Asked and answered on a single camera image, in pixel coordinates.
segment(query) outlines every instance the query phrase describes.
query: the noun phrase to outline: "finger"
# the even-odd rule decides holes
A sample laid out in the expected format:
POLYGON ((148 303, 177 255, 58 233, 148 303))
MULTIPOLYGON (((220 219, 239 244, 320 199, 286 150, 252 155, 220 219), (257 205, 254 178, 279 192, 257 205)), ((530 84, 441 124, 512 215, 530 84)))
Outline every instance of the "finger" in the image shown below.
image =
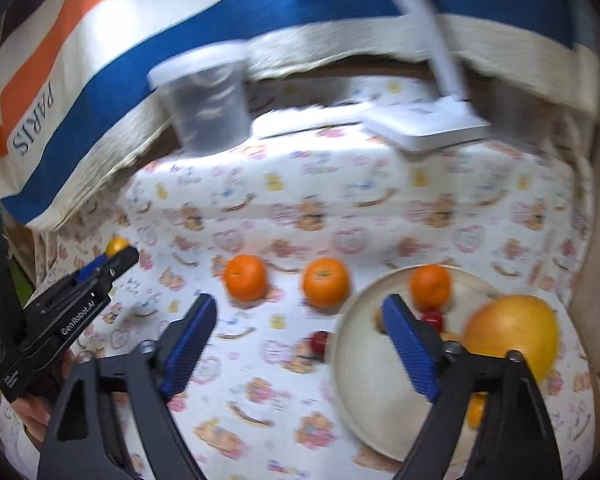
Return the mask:
POLYGON ((62 366, 61 366, 61 370, 60 370, 62 377, 64 377, 66 379, 69 376, 71 367, 74 365, 74 363, 77 360, 78 360, 77 357, 70 349, 64 353, 64 356, 62 356, 62 366))
POLYGON ((30 435, 33 438, 35 438, 39 442, 45 441, 45 435, 46 435, 46 429, 47 429, 45 425, 40 424, 36 420, 33 420, 30 416, 24 416, 22 418, 22 421, 24 422, 24 425, 27 427, 30 435))
POLYGON ((48 426, 51 409, 45 402, 31 394, 23 394, 11 403, 13 411, 21 418, 30 418, 43 426, 48 426))

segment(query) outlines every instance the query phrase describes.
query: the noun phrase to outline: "cloth backdrop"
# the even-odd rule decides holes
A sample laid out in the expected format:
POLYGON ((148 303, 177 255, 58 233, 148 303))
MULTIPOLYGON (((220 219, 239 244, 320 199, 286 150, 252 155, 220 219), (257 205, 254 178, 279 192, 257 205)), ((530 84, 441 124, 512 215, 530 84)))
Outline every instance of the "cloth backdrop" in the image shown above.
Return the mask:
MULTIPOLYGON (((595 117, 596 22, 585 0, 434 0, 468 65, 595 117)), ((61 226, 129 165, 166 116, 149 69, 216 41, 249 41, 251 78, 354 54, 426 59, 391 0, 14 0, 0 23, 0 200, 61 226)))

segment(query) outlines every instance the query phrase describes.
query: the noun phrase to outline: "screw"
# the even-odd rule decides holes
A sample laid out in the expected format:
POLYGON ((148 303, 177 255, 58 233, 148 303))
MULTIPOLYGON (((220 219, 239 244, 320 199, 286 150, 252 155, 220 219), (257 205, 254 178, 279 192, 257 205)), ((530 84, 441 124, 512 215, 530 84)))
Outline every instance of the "screw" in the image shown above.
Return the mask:
POLYGON ((141 354, 150 354, 155 351, 155 342, 150 339, 145 339, 139 344, 141 354))
POLYGON ((462 345, 458 341, 446 341, 445 352, 451 355, 458 355, 462 351, 462 345))
POLYGON ((510 350, 507 353, 507 359, 517 363, 521 363, 525 360, 525 357, 518 350, 510 350))

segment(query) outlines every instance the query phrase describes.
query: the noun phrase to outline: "patterned tablecloth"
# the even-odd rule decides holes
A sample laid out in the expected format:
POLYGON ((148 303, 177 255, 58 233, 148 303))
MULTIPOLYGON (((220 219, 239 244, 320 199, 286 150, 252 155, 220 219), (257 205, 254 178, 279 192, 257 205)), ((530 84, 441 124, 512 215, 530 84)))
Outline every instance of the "patterned tablecloth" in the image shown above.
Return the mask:
MULTIPOLYGON (((216 297, 218 326, 188 389, 169 405, 210 480, 389 479, 398 467, 347 432, 327 365, 304 358, 305 338, 336 321, 299 292, 308 261, 343 259, 355 290, 388 269, 445 262, 504 293, 535 294, 561 326, 542 389, 571 480, 594 443, 587 358, 567 315, 590 184, 563 146, 545 148, 535 156, 486 142, 405 155, 353 125, 252 140, 203 159, 170 156, 85 204, 47 244, 55 263, 46 282, 101 253, 114 233, 140 251, 79 337, 81 355, 127 352, 157 338, 199 292, 216 297), (233 306, 220 279, 239 253, 269 267, 270 291, 251 310, 233 306)), ((118 407, 137 470, 152 478, 124 395, 118 407)), ((452 464, 447 477, 462 467, 452 464)))

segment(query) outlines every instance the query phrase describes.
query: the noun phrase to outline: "orange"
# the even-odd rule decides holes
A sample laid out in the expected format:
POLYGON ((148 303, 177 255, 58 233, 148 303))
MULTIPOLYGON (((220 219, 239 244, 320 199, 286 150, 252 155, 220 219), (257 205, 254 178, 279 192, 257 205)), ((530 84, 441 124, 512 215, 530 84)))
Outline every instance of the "orange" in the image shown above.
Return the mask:
POLYGON ((382 320, 382 307, 379 306, 374 310, 374 326, 376 330, 378 330, 381 334, 386 334, 386 329, 384 328, 384 321, 382 320))
POLYGON ((107 255, 107 258, 112 258, 122 249, 126 249, 127 247, 129 247, 129 240, 122 236, 112 236, 104 253, 107 255))
POLYGON ((445 267, 425 265, 413 271, 409 288, 419 311, 439 309, 451 297, 451 275, 445 267))
POLYGON ((249 303, 264 297, 269 288, 267 269, 257 256, 239 254, 224 268, 224 285, 236 300, 249 303))
POLYGON ((456 343, 462 344, 462 338, 453 332, 441 332, 440 339, 442 339, 442 341, 455 341, 456 343))
POLYGON ((349 296, 349 271, 339 260, 320 258, 311 262, 302 276, 302 290, 316 308, 332 309, 349 296))
POLYGON ((470 428, 477 430, 480 426, 486 403, 487 396, 485 394, 473 394, 469 399, 469 406, 466 409, 466 423, 470 428))
POLYGON ((471 315, 462 342, 469 352, 492 357, 519 350, 536 381, 541 381, 558 353, 558 323, 555 312, 540 298, 503 296, 471 315))

